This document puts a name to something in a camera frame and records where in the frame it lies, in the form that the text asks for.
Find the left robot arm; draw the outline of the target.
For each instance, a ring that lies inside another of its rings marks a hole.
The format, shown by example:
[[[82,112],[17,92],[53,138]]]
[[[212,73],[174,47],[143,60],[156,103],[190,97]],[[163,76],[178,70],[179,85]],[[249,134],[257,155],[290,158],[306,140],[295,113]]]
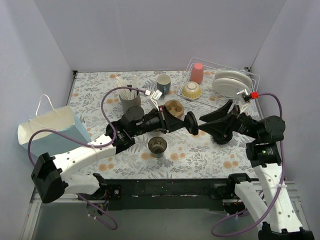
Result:
[[[112,122],[106,132],[89,146],[80,146],[51,156],[41,154],[31,173],[31,179],[44,204],[54,202],[64,194],[91,195],[95,200],[106,196],[107,187],[98,173],[78,175],[84,167],[104,158],[113,157],[135,144],[135,137],[160,131],[172,133],[187,127],[187,122],[173,116],[165,106],[145,113],[140,106],[130,107],[121,119]]]

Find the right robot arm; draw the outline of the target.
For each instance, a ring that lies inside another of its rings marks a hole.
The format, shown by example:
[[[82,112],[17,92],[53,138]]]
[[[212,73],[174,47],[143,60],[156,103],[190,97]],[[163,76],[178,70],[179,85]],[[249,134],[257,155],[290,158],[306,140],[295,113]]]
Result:
[[[285,161],[277,145],[284,139],[286,125],[283,119],[273,115],[255,120],[241,112],[232,100],[199,119],[203,124],[198,128],[211,135],[217,144],[228,143],[234,132],[254,139],[246,144],[246,156],[258,177],[264,198],[256,192],[246,173],[229,175],[227,195],[232,199],[239,198],[255,221],[236,234],[259,227],[260,240],[313,240],[313,232],[304,229],[297,217],[284,183]]]

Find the black coffee cup lid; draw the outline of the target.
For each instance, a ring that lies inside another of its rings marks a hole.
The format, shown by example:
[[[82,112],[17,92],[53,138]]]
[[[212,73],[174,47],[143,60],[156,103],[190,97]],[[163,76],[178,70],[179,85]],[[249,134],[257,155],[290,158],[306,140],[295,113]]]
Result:
[[[190,134],[194,136],[199,134],[198,122],[192,111],[188,111],[185,115],[184,126]]]

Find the dark takeout coffee cup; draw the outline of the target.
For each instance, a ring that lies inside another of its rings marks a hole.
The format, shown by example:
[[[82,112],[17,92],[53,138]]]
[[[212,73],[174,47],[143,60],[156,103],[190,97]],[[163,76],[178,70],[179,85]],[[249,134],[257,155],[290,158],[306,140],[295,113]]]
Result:
[[[168,144],[164,138],[155,136],[149,140],[147,146],[153,157],[160,158],[164,155]]]

